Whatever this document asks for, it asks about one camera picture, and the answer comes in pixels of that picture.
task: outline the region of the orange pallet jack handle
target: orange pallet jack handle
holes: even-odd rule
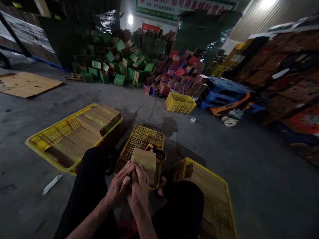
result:
[[[216,108],[216,107],[212,107],[212,108],[210,108],[210,111],[211,111],[214,115],[220,116],[220,115],[221,115],[220,112],[226,111],[226,110],[229,110],[229,109],[234,109],[234,108],[236,108],[236,107],[239,106],[241,103],[243,103],[245,100],[249,99],[249,98],[250,98],[250,95],[251,95],[251,93],[250,93],[250,91],[249,91],[249,92],[247,92],[246,96],[245,96],[243,99],[241,99],[240,101],[237,101],[237,102],[234,102],[234,103],[231,103],[231,104],[228,104],[228,105],[224,105],[224,106],[221,106],[221,107],[217,107],[217,108]]]

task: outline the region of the red sign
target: red sign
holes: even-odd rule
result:
[[[155,33],[159,33],[160,32],[160,27],[157,27],[157,26],[154,26],[154,25],[150,25],[150,24],[146,24],[146,23],[143,23],[142,29],[145,30],[145,31],[153,30],[153,32],[155,32]]]

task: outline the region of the wheel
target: wheel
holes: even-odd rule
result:
[[[226,120],[230,119],[228,116],[223,116],[222,117],[222,122],[225,122]]]
[[[228,119],[224,121],[224,125],[227,127],[233,127],[237,124],[237,121],[235,119]]]
[[[8,60],[8,58],[2,54],[0,52],[0,68],[4,68],[4,69],[10,69],[11,68],[11,64]]]

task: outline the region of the wall light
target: wall light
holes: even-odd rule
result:
[[[129,22],[130,25],[133,24],[133,16],[132,15],[129,15],[128,22]]]
[[[262,0],[261,8],[262,9],[270,9],[277,0]]]

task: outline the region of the banner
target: banner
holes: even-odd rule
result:
[[[136,12],[178,21],[177,15],[183,11],[206,9],[207,14],[219,14],[224,10],[234,10],[237,2],[224,0],[136,0]]]
[[[146,23],[142,24],[142,29],[145,30],[145,31],[153,30],[153,32],[155,32],[155,33],[159,33],[160,32],[160,27],[157,27],[157,26],[154,26],[154,25],[150,25],[150,24],[146,24]]]

